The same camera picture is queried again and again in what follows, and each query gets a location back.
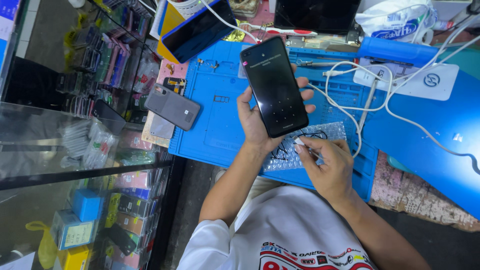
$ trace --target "blue silicone repair mat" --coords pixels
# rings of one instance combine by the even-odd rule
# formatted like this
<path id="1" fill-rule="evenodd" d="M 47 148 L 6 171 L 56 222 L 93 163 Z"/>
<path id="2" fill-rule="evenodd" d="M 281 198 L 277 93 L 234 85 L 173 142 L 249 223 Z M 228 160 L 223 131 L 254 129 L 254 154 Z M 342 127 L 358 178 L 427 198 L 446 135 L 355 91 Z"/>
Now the blue silicone repair mat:
<path id="1" fill-rule="evenodd" d="M 175 128 L 168 151 L 174 155 L 199 160 L 210 164 L 228 167 L 245 135 L 237 114 L 237 97 L 248 86 L 247 79 L 238 78 L 239 54 L 241 46 L 246 43 L 219 41 L 212 47 L 200 53 L 190 61 L 187 71 L 187 86 L 185 97 L 200 104 L 200 113 L 192 129 L 185 132 Z M 290 48 L 290 62 L 353 60 L 355 53 L 325 52 L 319 49 Z M 326 68 L 298 67 L 296 77 L 305 76 L 310 83 L 324 89 L 325 78 L 322 72 Z M 337 70 L 351 69 L 350 65 Z M 339 75 L 329 82 L 328 94 L 339 105 L 359 107 L 364 106 L 370 91 L 369 87 L 353 82 L 353 73 Z M 383 91 L 375 92 L 371 108 L 379 107 L 384 100 Z M 325 97 L 315 93 L 314 97 L 305 102 L 314 104 L 317 109 L 309 115 L 310 125 L 343 122 L 347 133 L 347 141 L 352 152 L 358 149 L 358 136 L 355 134 L 355 124 L 339 109 L 330 106 Z M 361 111 L 350 111 L 356 119 L 360 119 Z M 362 140 L 360 154 L 355 158 L 353 171 L 353 188 L 360 197 L 368 201 L 372 191 L 373 175 L 377 162 L 378 149 L 368 141 Z M 260 171 L 260 176 L 275 179 L 289 184 L 313 188 L 304 169 L 281 170 L 274 172 Z"/>

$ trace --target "floor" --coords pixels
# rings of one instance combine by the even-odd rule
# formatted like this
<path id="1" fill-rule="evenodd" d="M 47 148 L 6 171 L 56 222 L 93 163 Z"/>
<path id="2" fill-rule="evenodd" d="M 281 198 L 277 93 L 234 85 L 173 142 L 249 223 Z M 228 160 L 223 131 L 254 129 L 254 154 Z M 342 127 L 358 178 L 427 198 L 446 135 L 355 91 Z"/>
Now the floor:
<path id="1" fill-rule="evenodd" d="M 167 257 L 161 270 L 178 266 L 218 166 L 188 160 L 177 204 Z M 480 269 L 480 233 L 468 233 L 403 213 L 378 209 L 377 213 L 401 233 L 427 260 L 432 269 Z"/>

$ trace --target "right hand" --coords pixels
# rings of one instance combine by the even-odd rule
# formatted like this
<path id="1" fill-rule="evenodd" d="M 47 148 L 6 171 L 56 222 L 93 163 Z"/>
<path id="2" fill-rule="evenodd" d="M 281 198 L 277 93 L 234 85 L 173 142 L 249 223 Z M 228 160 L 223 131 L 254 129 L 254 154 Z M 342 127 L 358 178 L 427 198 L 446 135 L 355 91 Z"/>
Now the right hand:
<path id="1" fill-rule="evenodd" d="M 324 164 L 317 165 L 315 157 L 305 146 L 295 144 L 308 177 L 318 193 L 333 207 L 351 201 L 356 195 L 352 188 L 353 157 L 345 140 L 328 141 L 300 137 L 305 146 L 320 153 Z"/>

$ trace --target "phone screen display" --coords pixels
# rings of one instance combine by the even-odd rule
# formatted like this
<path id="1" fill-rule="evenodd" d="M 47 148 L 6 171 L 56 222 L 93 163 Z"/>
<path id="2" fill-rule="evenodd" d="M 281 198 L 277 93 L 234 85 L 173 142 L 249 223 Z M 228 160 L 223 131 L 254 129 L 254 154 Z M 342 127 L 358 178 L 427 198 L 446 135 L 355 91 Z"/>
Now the phone screen display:
<path id="1" fill-rule="evenodd" d="M 237 25 L 227 0 L 219 0 L 212 9 L 231 25 Z M 162 38 L 162 43 L 180 62 L 185 63 L 224 36 L 233 28 L 221 22 L 206 7 Z"/>
<path id="2" fill-rule="evenodd" d="M 307 126 L 307 112 L 282 39 L 274 37 L 245 49 L 240 58 L 270 137 Z"/>
<path id="3" fill-rule="evenodd" d="M 274 26 L 346 34 L 360 0 L 277 0 Z"/>

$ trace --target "left hand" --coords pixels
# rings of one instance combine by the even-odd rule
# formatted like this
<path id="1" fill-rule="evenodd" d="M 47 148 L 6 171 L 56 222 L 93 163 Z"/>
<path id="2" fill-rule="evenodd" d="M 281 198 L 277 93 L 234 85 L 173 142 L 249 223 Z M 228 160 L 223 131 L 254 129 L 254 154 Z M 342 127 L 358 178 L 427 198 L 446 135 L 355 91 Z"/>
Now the left hand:
<path id="1" fill-rule="evenodd" d="M 292 70 L 295 72 L 297 66 L 292 65 Z M 299 88 L 307 86 L 308 79 L 306 77 L 297 78 L 297 84 Z M 303 100 L 309 100 L 313 97 L 313 90 L 307 89 L 301 92 L 301 97 Z M 255 105 L 250 109 L 250 100 L 252 99 L 252 88 L 249 86 L 245 89 L 238 98 L 237 98 L 237 107 L 239 111 L 240 123 L 245 132 L 245 142 L 253 149 L 257 149 L 262 154 L 267 155 L 269 152 L 273 151 L 283 140 L 285 136 L 278 138 L 270 138 L 265 128 L 262 117 L 260 116 L 260 110 L 258 105 Z M 307 113 L 312 113 L 315 110 L 315 105 L 309 104 L 305 105 L 305 110 Z"/>

